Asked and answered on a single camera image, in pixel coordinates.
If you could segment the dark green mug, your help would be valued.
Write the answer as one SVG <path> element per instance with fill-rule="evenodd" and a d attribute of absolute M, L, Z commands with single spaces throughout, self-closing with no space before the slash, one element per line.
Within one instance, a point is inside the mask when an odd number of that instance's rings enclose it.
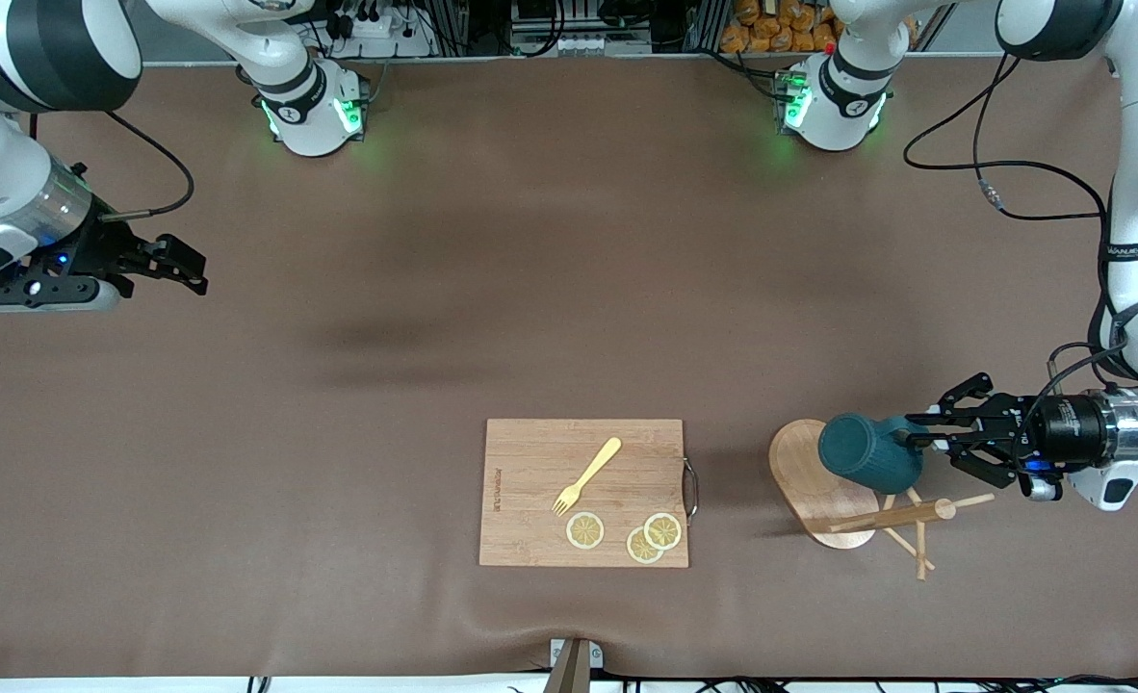
<path fill-rule="evenodd" d="M 820 429 L 820 465 L 868 490 L 898 495 L 924 471 L 924 452 L 912 440 L 921 434 L 927 434 L 925 426 L 904 416 L 876 421 L 859 413 L 838 414 Z"/>

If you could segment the wooden mug rack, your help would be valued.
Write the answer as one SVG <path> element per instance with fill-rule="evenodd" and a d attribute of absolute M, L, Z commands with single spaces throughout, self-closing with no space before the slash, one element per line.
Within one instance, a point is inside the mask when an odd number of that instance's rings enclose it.
<path fill-rule="evenodd" d="M 927 526 L 953 521 L 964 508 L 996 500 L 995 493 L 965 500 L 922 500 L 916 488 L 882 495 L 830 473 L 818 443 L 827 424 L 797 420 L 781 428 L 768 448 L 773 481 L 803 531 L 820 547 L 860 548 L 885 535 L 916 561 L 916 580 L 927 580 L 935 563 L 927 556 Z"/>

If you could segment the white power strip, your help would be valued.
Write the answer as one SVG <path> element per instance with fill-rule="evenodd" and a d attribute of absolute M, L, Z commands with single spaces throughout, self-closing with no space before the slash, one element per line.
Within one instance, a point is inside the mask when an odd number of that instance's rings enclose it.
<path fill-rule="evenodd" d="M 371 9 L 362 18 L 353 13 L 333 13 L 311 22 L 310 43 L 323 46 L 335 59 L 415 59 L 440 57 L 440 39 L 434 35 L 431 18 L 415 6 L 380 6 L 378 19 Z"/>

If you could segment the yellow plastic fork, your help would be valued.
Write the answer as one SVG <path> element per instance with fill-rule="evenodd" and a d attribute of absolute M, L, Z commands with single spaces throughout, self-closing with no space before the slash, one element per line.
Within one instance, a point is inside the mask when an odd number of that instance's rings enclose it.
<path fill-rule="evenodd" d="M 582 498 L 583 487 L 617 455 L 619 449 L 622 449 L 622 440 L 618 437 L 608 438 L 603 443 L 603 446 L 599 448 L 594 457 L 588 462 L 587 468 L 582 471 L 582 475 L 556 495 L 555 503 L 553 503 L 553 513 L 556 517 L 564 515 L 570 508 L 574 508 L 578 503 L 578 500 Z"/>

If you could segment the brown table mat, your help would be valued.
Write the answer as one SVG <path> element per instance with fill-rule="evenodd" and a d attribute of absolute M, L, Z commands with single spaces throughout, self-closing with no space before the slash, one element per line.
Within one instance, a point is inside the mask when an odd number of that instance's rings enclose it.
<path fill-rule="evenodd" d="M 921 583 L 799 534 L 767 468 L 790 421 L 1036 391 L 1083 337 L 1095 223 L 902 164 L 993 69 L 905 61 L 830 154 L 711 59 L 397 64 L 318 160 L 230 67 L 147 71 L 124 117 L 196 193 L 135 231 L 211 288 L 0 316 L 0 677 L 516 671 L 574 634 L 640 677 L 1138 676 L 1138 488 L 1005 490 Z M 480 566 L 493 418 L 681 420 L 688 569 Z"/>

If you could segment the wooden cutting board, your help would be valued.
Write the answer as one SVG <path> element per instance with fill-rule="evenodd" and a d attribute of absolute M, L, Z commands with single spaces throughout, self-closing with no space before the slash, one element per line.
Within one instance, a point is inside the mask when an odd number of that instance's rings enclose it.
<path fill-rule="evenodd" d="M 583 487 L 578 503 L 556 517 L 556 495 L 611 437 L 622 440 L 622 449 Z M 687 569 L 687 480 L 679 420 L 490 420 L 479 562 L 508 569 Z M 607 527 L 596 548 L 574 548 L 566 541 L 566 522 L 584 510 Z M 658 562 L 640 566 L 628 556 L 627 536 L 660 512 L 679 518 L 684 538 Z"/>

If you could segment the orange packaged items pile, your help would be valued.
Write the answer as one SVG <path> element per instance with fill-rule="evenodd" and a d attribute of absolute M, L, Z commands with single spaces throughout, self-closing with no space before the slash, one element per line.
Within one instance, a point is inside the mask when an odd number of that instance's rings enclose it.
<path fill-rule="evenodd" d="M 721 53 L 828 52 L 846 31 L 828 0 L 732 0 Z"/>

